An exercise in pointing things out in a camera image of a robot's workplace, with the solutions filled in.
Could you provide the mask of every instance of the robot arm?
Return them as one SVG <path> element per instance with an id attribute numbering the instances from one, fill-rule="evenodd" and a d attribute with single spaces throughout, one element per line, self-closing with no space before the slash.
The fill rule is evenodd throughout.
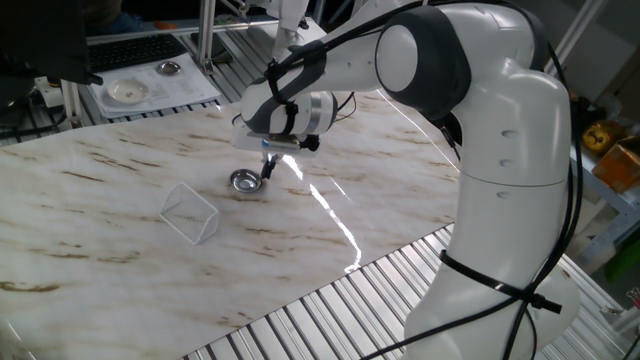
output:
<path id="1" fill-rule="evenodd" d="M 461 151 L 456 228 L 447 254 L 524 289 L 551 252 L 564 207 L 570 114 L 566 90 L 542 68 L 546 42 L 535 21 L 499 5 L 422 6 L 370 0 L 324 38 L 293 49 L 245 92 L 233 145 L 264 154 L 313 156 L 333 125 L 329 91 L 383 87 L 396 101 L 447 128 Z M 442 265 L 406 322 L 410 337 L 508 299 Z M 539 292 L 563 306 L 535 313 L 538 346 L 577 316 L 571 280 L 552 273 Z M 405 357 L 499 359 L 519 302 L 482 320 L 421 340 Z M 518 328 L 514 359 L 531 350 L 533 329 Z"/>
<path id="2" fill-rule="evenodd" d="M 247 21 L 247 12 L 253 6 L 267 10 L 267 14 L 276 19 L 278 32 L 273 47 L 273 58 L 283 60 L 290 54 L 287 48 L 298 45 L 302 40 L 298 35 L 298 27 L 308 28 L 304 15 L 309 0 L 221 0 L 236 15 Z"/>

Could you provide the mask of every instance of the white marble surface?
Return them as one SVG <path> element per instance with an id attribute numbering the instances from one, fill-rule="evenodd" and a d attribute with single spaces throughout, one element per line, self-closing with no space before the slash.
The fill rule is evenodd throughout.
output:
<path id="1" fill-rule="evenodd" d="M 452 222 L 452 152 L 403 111 L 359 94 L 252 195 L 228 185 L 261 167 L 236 105 L 0 149 L 0 317 L 38 360 L 173 360 Z M 221 213 L 198 246 L 157 215 L 181 181 Z"/>

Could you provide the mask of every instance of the clear plastic box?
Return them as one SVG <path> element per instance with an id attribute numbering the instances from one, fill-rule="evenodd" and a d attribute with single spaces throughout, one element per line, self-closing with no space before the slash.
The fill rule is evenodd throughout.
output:
<path id="1" fill-rule="evenodd" d="M 182 182 L 171 190 L 160 217 L 197 245 L 218 230 L 220 214 L 218 209 Z"/>

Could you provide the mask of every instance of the small metal bowl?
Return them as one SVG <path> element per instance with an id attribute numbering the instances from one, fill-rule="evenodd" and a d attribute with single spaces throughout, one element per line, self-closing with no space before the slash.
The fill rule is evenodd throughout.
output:
<path id="1" fill-rule="evenodd" d="M 160 63 L 156 71 L 160 75 L 172 76 L 180 72 L 180 65 L 174 61 L 165 61 Z"/>
<path id="2" fill-rule="evenodd" d="M 234 171 L 229 177 L 229 182 L 234 189 L 242 193 L 256 192 L 262 187 L 260 175 L 247 169 Z"/>

